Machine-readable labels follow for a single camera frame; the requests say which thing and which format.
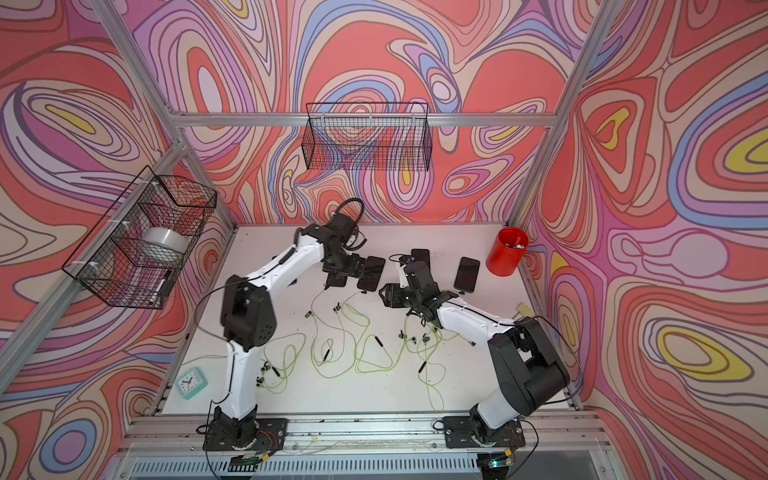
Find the colorful swirl pattern wall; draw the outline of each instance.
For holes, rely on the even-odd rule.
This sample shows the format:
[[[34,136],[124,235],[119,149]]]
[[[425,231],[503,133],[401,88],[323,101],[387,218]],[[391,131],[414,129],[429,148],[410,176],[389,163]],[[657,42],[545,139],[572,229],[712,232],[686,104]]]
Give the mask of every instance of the colorful swirl pattern wall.
[[[87,0],[2,3],[0,45],[2,348],[169,144]],[[225,237],[214,218],[161,312],[77,298],[0,396],[1,479],[100,475],[154,398]]]
[[[433,112],[552,112],[588,2],[127,2],[172,108],[301,112],[314,101],[427,101]],[[543,130],[441,127],[428,173],[307,172],[302,128],[187,132],[237,223],[323,222],[349,196],[368,221],[500,221]]]
[[[768,478],[768,4],[627,2],[525,229],[629,477]]]

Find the black cable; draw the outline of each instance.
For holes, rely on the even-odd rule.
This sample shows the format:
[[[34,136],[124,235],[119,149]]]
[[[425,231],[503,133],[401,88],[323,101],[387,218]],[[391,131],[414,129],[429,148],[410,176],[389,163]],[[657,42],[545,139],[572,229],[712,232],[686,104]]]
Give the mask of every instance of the black cable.
[[[357,241],[357,238],[360,237],[361,235],[362,235],[362,242],[358,243],[357,245],[353,245],[351,247],[344,246],[344,248],[346,248],[350,252],[354,252],[355,250],[360,250],[362,248],[362,246],[366,244],[368,239],[366,238],[366,235],[363,232],[360,231],[359,228],[356,228],[355,229],[355,241]]]
[[[563,344],[565,345],[565,348],[567,348],[567,349],[568,349],[568,352],[570,352],[570,353],[571,353],[571,355],[573,355],[573,356],[574,356],[574,359],[576,359],[576,365],[578,365],[578,371],[579,371],[579,374],[581,375],[581,378],[582,378],[582,381],[583,381],[583,378],[584,378],[584,368],[582,368],[582,366],[581,366],[581,362],[579,361],[579,359],[578,359],[578,356],[576,355],[576,352],[574,352],[574,351],[573,351],[573,349],[572,349],[572,348],[571,348],[571,346],[568,344],[568,341],[565,339],[565,337],[563,336],[563,334],[562,334],[562,333],[560,333],[560,330],[558,330],[557,328],[555,328],[555,326],[554,326],[554,325],[552,325],[552,322],[550,322],[549,320],[545,319],[545,318],[544,318],[543,316],[541,316],[541,315],[537,315],[537,316],[534,316],[533,318],[535,318],[535,319],[542,319],[542,320],[544,320],[544,321],[547,323],[547,325],[549,325],[549,326],[550,326],[550,327],[551,327],[551,328],[554,330],[554,332],[555,332],[555,333],[557,333],[557,334],[558,334],[558,336],[560,336],[560,338],[563,340]],[[555,400],[555,401],[553,401],[553,402],[544,402],[544,403],[542,403],[542,405],[551,405],[551,404],[553,404],[553,403],[567,402],[568,400],[570,400],[570,399],[574,398],[574,397],[575,397],[576,395],[578,395],[579,393],[581,393],[581,389],[579,389],[579,391],[578,391],[578,392],[573,392],[573,393],[572,393],[572,394],[570,394],[568,397],[566,397],[566,398],[564,398],[564,399],[562,399],[562,400]]]
[[[211,400],[210,403],[208,404],[208,415],[205,416],[205,435],[208,435],[208,428],[209,428],[208,425],[210,425],[210,408],[212,406],[214,406],[214,401],[213,400]],[[210,470],[210,472],[212,474],[214,474],[214,477],[216,477],[217,480],[221,480],[221,477],[219,476],[219,474],[217,474],[214,471],[214,467],[210,464],[210,458],[208,458],[208,450],[205,448],[205,442],[203,443],[203,450],[205,451],[205,462],[208,464],[208,469]]]
[[[234,373],[235,373],[235,362],[233,361],[232,362],[232,369],[230,371],[230,385],[227,387],[227,394],[224,396],[224,398],[222,398],[218,402],[214,402],[211,399],[210,403],[208,404],[208,414],[205,416],[205,425],[200,425],[200,426],[198,426],[195,429],[195,432],[197,432],[198,434],[205,435],[205,436],[208,435],[208,429],[210,428],[210,409],[214,405],[220,405],[221,403],[224,403],[225,400],[230,398],[230,393],[232,393],[232,379],[234,378]],[[205,427],[205,433],[202,433],[200,431],[201,427]],[[205,462],[208,464],[208,469],[210,470],[211,473],[214,474],[214,477],[216,477],[217,480],[221,480],[221,477],[214,471],[214,467],[211,466],[211,464],[210,464],[210,460],[208,458],[208,451],[205,449],[205,443],[203,444],[203,450],[205,450]]]
[[[533,429],[533,432],[536,434],[536,445],[533,445],[533,449],[531,449],[531,453],[528,454],[527,457],[523,459],[522,462],[520,462],[520,465],[510,474],[508,474],[505,478],[511,478],[515,473],[520,471],[520,468],[523,468],[523,465],[528,461],[529,458],[533,456],[533,452],[536,451],[536,447],[538,447],[538,431],[536,430],[536,427],[533,426],[532,423],[530,423],[528,420],[521,420],[520,422],[525,422],[531,426]]]
[[[449,301],[449,300],[446,300],[445,302],[446,302],[446,303],[450,303],[451,305],[456,305],[458,308],[467,309],[467,310],[469,310],[470,312],[473,312],[473,313],[477,313],[478,315],[480,315],[480,316],[483,316],[483,317],[485,317],[486,319],[489,319],[489,320],[491,320],[493,323],[496,323],[496,324],[498,324],[498,325],[501,325],[501,326],[515,326],[515,324],[514,324],[514,323],[501,323],[501,322],[499,322],[499,321],[497,321],[497,320],[494,320],[494,319],[492,319],[490,316],[488,316],[488,315],[485,315],[484,313],[480,313],[480,312],[478,312],[477,310],[473,310],[473,309],[469,308],[469,307],[468,307],[468,306],[466,306],[466,305],[459,305],[458,303],[453,303],[453,302],[451,302],[451,301]]]
[[[410,256],[411,256],[411,255],[410,255],[409,253],[393,253],[392,255],[390,255],[389,257],[387,257],[387,260],[389,260],[390,262],[397,262],[397,263],[400,263],[400,261],[399,261],[399,260],[393,260],[393,259],[392,259],[392,257],[410,257]]]
[[[271,272],[272,270],[275,270],[275,268],[277,268],[277,266],[278,266],[278,265],[282,265],[283,263],[285,263],[285,262],[286,262],[286,260],[288,260],[288,259],[290,258],[290,256],[291,256],[291,255],[293,255],[293,253],[294,253],[294,252],[295,252],[295,250],[294,250],[293,252],[290,252],[290,254],[288,254],[288,255],[284,256],[282,259],[280,259],[280,262],[278,262],[278,263],[275,263],[275,264],[272,266],[272,268],[270,268],[269,270],[267,270],[267,271],[266,271],[266,272],[264,272],[264,273],[261,273],[260,275],[257,275],[257,276],[251,277],[251,278],[246,278],[246,279],[244,279],[244,280],[238,280],[237,282],[226,283],[226,284],[224,284],[224,285],[222,285],[222,286],[218,286],[218,287],[214,288],[214,289],[213,289],[213,290],[211,290],[210,292],[208,292],[208,293],[206,293],[205,295],[203,295],[203,296],[202,296],[202,297],[201,297],[201,298],[200,298],[200,299],[197,301],[197,304],[194,306],[194,310],[193,310],[193,312],[192,312],[192,319],[193,319],[193,320],[194,320],[194,322],[195,322],[195,325],[194,325],[194,326],[195,326],[195,329],[199,329],[199,330],[202,330],[203,332],[207,333],[208,335],[212,336],[213,338],[217,338],[217,339],[219,339],[219,340],[223,340],[224,342],[229,342],[229,340],[225,339],[224,337],[222,337],[222,336],[220,336],[220,335],[217,335],[217,334],[215,334],[215,333],[211,333],[211,332],[209,332],[208,330],[204,329],[202,326],[200,326],[200,318],[196,318],[196,317],[197,317],[197,309],[199,309],[199,308],[200,308],[200,304],[201,304],[201,303],[203,302],[203,300],[205,300],[205,299],[206,299],[206,298],[207,298],[207,297],[208,297],[210,294],[212,294],[213,292],[216,292],[217,290],[221,290],[221,289],[223,289],[223,288],[227,288],[228,286],[232,286],[232,285],[239,285],[239,284],[241,284],[241,283],[247,283],[247,282],[250,282],[251,280],[258,280],[259,278],[261,278],[261,277],[263,277],[263,276],[267,275],[267,274],[268,274],[269,272]]]
[[[336,207],[336,211],[334,211],[333,214],[336,215],[337,213],[339,213],[341,211],[342,207],[344,207],[345,205],[350,204],[352,202],[357,202],[358,204],[360,204],[360,214],[355,219],[355,223],[359,223],[360,219],[362,218],[362,214],[364,214],[365,211],[366,211],[366,204],[365,204],[365,202],[362,201],[362,199],[360,199],[358,197],[352,197],[352,198],[348,198],[348,199],[344,200],[338,207]]]

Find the yellow sticky note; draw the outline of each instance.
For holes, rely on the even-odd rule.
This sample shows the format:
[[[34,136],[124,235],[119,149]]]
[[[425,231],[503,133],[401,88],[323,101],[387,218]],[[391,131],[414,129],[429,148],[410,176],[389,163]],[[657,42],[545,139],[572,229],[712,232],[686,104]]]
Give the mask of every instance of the yellow sticky note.
[[[533,309],[525,303],[518,305],[518,312],[523,316],[536,316]]]

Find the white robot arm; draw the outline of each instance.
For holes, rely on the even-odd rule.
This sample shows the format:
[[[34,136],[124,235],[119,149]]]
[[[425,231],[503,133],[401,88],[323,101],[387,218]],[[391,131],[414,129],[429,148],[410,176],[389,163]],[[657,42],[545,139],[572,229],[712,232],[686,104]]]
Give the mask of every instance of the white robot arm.
[[[361,206],[355,220],[339,212],[351,202]],[[272,298],[316,263],[322,262],[326,272],[359,278],[365,259],[350,252],[362,247],[365,241],[355,246],[349,242],[350,239],[357,242],[358,222],[363,211],[362,200],[350,198],[339,205],[326,225],[312,224],[297,229],[293,245],[267,265],[248,277],[233,275],[227,279],[221,325],[223,336],[230,344],[230,354],[224,399],[214,410],[207,433],[209,438],[224,445],[221,449],[244,450],[255,442],[258,432],[255,377],[264,345],[276,329]]]
[[[207,433],[216,449],[226,444],[221,449],[244,450],[255,442],[259,431],[255,377],[263,347],[276,329],[273,296],[320,262],[326,272],[361,277],[365,260],[350,251],[365,242],[352,247],[349,240],[357,240],[362,210],[357,220],[339,213],[352,201],[362,206],[360,199],[347,200],[328,224],[298,229],[293,245],[267,265],[248,277],[227,279],[221,315],[231,350],[226,391]],[[400,285],[390,283],[379,291],[386,306],[408,307],[425,322],[460,333],[472,342],[488,344],[499,388],[470,410],[472,429],[480,442],[520,415],[530,415],[570,382],[568,371],[538,322],[502,319],[468,305],[456,293],[441,292],[424,262],[401,260],[400,268]],[[531,352],[531,358],[523,362],[519,349]]]
[[[427,264],[412,260],[400,257],[400,284],[386,284],[379,296],[385,306],[408,307],[425,322],[488,344],[498,388],[469,411],[480,442],[530,415],[568,385],[568,370],[535,319],[503,319],[471,306],[456,293],[440,291]],[[523,361],[519,350],[530,352],[531,358]]]
[[[247,278],[253,280],[249,280],[250,285],[242,286],[241,289],[244,293],[248,293],[255,287],[262,287],[269,292],[271,298],[285,289],[306,269],[322,262],[324,256],[323,245],[316,238],[300,233],[294,245],[273,258],[267,265],[249,274]],[[247,305],[250,304],[250,299],[245,301]],[[272,333],[274,328],[268,324],[262,335],[271,337]],[[227,377],[224,380],[227,391],[224,393],[226,397],[221,404],[221,410],[232,419],[242,419],[256,408],[257,383],[246,381],[246,379],[259,371],[259,361],[264,345],[263,343],[254,345],[246,351],[234,339],[229,343],[231,351],[227,357]]]

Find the roll of tape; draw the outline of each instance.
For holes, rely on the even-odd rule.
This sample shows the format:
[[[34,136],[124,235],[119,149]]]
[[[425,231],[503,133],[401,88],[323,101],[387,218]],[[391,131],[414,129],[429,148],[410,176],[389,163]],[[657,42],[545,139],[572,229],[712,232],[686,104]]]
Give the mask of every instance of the roll of tape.
[[[168,263],[178,261],[190,244],[189,240],[180,233],[164,227],[152,227],[144,233],[141,239],[148,243],[141,244],[141,249],[145,255]],[[153,248],[152,245],[164,248]]]

